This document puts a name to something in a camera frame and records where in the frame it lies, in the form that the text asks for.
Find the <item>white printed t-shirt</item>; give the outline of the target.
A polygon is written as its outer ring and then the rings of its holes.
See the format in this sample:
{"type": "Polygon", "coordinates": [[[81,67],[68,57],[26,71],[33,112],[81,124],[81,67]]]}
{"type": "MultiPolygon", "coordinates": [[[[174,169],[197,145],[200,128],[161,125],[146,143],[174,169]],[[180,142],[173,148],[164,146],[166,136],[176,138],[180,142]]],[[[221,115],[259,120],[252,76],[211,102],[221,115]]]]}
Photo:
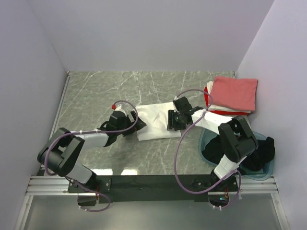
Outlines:
{"type": "Polygon", "coordinates": [[[172,102],[136,106],[139,118],[146,127],[137,131],[138,141],[179,138],[180,131],[167,130],[168,111],[174,110],[172,102]]]}

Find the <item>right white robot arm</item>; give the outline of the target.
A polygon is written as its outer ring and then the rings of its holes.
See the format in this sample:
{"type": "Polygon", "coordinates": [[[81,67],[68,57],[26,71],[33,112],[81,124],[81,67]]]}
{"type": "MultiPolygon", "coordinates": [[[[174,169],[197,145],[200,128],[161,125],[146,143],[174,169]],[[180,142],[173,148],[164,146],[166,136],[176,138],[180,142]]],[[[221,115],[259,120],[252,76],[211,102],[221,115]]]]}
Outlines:
{"type": "Polygon", "coordinates": [[[242,116],[227,117],[208,111],[208,108],[192,107],[186,97],[175,97],[175,110],[169,111],[169,129],[184,130],[175,156],[174,174],[178,185],[190,194],[203,194],[214,189],[222,191],[227,186],[227,179],[238,172],[240,163],[254,152],[259,144],[246,119],[242,116]],[[193,128],[201,127],[214,132],[220,137],[223,156],[210,174],[211,186],[202,191],[188,190],[180,181],[177,173],[177,155],[185,135],[193,128]]]}

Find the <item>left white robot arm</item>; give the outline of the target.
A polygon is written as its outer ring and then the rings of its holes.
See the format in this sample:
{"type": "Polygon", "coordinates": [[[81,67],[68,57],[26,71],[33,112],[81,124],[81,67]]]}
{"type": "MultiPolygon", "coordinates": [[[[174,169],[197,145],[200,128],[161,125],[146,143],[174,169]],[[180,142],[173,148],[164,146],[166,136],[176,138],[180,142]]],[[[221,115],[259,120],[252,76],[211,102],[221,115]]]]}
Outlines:
{"type": "Polygon", "coordinates": [[[58,176],[78,181],[79,187],[89,193],[97,187],[96,173],[77,162],[81,150],[108,147],[119,135],[125,137],[146,126],[135,111],[126,114],[117,110],[94,131],[73,132],[59,128],[41,149],[37,161],[58,176]]]}

